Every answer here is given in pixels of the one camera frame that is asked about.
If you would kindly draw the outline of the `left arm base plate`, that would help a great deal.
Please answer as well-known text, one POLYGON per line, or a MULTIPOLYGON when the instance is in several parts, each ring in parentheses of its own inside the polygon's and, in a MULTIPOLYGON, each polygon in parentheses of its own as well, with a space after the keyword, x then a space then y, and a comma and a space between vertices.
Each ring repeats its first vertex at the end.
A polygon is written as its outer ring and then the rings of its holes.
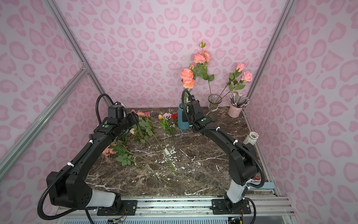
POLYGON ((111 207, 99 207, 97 216, 134 216, 137 210, 137 200, 117 200, 111 207))

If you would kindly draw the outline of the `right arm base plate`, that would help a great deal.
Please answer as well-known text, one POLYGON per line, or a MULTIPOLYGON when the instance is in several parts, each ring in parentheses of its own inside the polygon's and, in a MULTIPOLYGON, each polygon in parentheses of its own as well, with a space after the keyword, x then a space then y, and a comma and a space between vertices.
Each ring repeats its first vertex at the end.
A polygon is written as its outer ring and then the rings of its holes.
POLYGON ((228 199, 213 199, 211 200, 210 209, 214 215, 246 215, 251 214, 250 202, 247 199, 241 200, 237 203, 232 203, 228 199))

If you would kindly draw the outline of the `pink peony flower branch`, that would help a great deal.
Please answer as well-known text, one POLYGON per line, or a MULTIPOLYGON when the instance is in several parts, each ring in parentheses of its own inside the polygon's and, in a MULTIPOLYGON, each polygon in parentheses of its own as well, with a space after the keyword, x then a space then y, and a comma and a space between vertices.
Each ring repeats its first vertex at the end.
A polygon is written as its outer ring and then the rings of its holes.
POLYGON ((195 73, 196 78, 200 77, 201 66, 202 65, 208 66, 209 62, 211 61, 211 54, 207 50, 205 50, 205 47, 206 47, 206 43, 201 42, 200 43, 201 51, 194 56, 193 64, 195 66, 194 73, 195 73))

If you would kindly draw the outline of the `clear ribbed glass vase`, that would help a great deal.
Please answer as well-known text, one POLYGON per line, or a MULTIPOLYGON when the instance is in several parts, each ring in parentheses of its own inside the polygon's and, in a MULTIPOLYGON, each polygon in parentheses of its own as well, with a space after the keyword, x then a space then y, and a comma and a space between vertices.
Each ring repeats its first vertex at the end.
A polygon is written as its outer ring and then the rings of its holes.
POLYGON ((212 94, 208 97, 209 101, 209 112, 207 113, 207 116, 212 120, 216 121, 218 119, 219 114, 219 104, 222 102, 222 97, 217 94, 212 94))

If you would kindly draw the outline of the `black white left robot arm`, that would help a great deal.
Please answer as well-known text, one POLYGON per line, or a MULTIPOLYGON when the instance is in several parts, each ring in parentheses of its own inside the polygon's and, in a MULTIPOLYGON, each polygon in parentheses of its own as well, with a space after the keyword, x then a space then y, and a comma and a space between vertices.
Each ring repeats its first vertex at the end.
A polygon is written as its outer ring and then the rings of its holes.
POLYGON ((55 220, 75 211, 97 209, 97 214, 127 215, 128 211, 118 193, 92 189, 86 178, 102 152, 119 136, 139 123, 135 112, 128 113, 120 102, 101 94, 95 106, 98 126, 80 152, 58 172, 46 178, 47 188, 41 195, 37 214, 43 220, 55 220))

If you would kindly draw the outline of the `pink rose with long stem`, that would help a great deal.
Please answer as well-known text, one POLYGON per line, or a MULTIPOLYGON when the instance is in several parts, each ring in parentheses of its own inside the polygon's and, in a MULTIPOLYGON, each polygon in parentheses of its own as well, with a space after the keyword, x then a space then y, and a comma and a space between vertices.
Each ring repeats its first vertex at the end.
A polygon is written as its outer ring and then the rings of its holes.
POLYGON ((233 73, 229 74, 229 81, 234 81, 235 78, 238 78, 239 75, 243 72, 243 70, 246 68, 246 65, 243 63, 238 63, 235 71, 233 73))

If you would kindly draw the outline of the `coral peony flower branch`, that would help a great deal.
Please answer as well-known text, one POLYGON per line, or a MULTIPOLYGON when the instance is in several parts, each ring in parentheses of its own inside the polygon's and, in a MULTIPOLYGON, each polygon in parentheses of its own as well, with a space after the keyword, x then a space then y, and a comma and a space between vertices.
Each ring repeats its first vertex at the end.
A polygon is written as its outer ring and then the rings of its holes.
POLYGON ((195 76, 195 66, 191 64, 189 68, 184 68, 180 72, 180 77, 182 80, 182 86, 185 90, 191 92, 196 85, 196 76, 195 76))

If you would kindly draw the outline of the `light pink carnation flower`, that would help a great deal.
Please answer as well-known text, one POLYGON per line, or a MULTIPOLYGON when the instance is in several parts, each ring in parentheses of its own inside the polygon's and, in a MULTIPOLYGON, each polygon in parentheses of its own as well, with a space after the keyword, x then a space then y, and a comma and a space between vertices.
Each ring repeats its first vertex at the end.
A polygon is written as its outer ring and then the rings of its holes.
POLYGON ((172 114, 171 113, 164 113, 162 116, 163 116, 164 119, 170 119, 172 117, 172 114))

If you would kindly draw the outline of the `light pink rose with stem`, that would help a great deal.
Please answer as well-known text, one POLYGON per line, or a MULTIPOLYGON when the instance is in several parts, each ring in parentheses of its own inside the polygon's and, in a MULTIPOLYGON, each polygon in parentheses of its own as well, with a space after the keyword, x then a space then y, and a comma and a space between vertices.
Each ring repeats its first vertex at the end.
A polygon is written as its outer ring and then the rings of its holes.
POLYGON ((227 96, 229 93, 242 90, 245 88, 246 83, 249 83, 253 80, 252 73, 249 71, 243 71, 238 78, 235 78, 234 81, 228 81, 225 84, 221 92, 221 97, 227 96))

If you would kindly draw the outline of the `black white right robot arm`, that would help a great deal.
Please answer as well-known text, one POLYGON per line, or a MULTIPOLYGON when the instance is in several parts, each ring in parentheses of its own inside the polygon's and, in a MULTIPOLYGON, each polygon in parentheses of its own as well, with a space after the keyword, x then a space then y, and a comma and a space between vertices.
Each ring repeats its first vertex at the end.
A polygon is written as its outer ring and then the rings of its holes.
POLYGON ((221 199, 213 199, 210 210, 214 215, 256 214, 252 199, 246 197, 250 189, 260 189, 265 184, 264 169, 260 165, 252 144, 244 144, 205 116, 200 102, 185 89, 182 92, 184 120, 191 130, 212 140, 229 158, 228 173, 231 183, 221 199))

